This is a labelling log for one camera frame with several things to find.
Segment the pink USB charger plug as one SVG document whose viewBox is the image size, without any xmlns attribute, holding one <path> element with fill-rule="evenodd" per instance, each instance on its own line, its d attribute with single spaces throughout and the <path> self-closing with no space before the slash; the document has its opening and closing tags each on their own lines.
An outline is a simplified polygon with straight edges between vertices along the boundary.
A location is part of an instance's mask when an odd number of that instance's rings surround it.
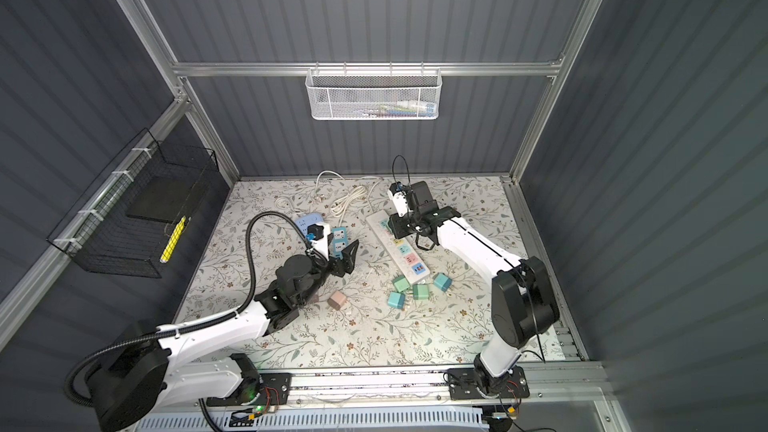
<svg viewBox="0 0 768 432">
<path fill-rule="evenodd" d="M 327 299 L 327 304 L 334 310 L 339 311 L 348 301 L 348 297 L 340 290 L 334 291 Z"/>
</svg>

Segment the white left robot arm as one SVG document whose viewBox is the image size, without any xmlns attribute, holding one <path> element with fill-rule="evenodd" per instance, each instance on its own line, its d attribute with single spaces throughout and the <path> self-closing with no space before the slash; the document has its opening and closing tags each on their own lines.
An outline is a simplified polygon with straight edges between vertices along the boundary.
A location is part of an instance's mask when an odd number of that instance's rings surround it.
<svg viewBox="0 0 768 432">
<path fill-rule="evenodd" d="M 353 272 L 358 241 L 340 246 L 325 223 L 309 226 L 307 238 L 309 249 L 289 257 L 247 306 L 163 325 L 154 333 L 126 330 L 115 349 L 97 357 L 85 375 L 100 429 L 119 431 L 159 408 L 187 401 L 249 406 L 258 412 L 279 404 L 284 392 L 267 385 L 246 354 L 211 362 L 204 358 L 285 328 L 330 276 Z"/>
</svg>

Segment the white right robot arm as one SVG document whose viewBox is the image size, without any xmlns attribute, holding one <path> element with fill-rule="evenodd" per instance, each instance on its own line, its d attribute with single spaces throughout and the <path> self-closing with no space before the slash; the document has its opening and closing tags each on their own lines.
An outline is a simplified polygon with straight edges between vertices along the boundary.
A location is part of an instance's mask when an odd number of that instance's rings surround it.
<svg viewBox="0 0 768 432">
<path fill-rule="evenodd" d="M 560 310 L 544 262 L 521 258 L 483 236 L 453 207 L 441 207 L 426 182 L 392 183 L 388 196 L 395 207 L 389 216 L 397 239 L 428 238 L 459 258 L 488 284 L 494 335 L 474 360 L 474 380 L 482 393 L 504 388 L 509 371 L 528 341 L 560 319 Z"/>
</svg>

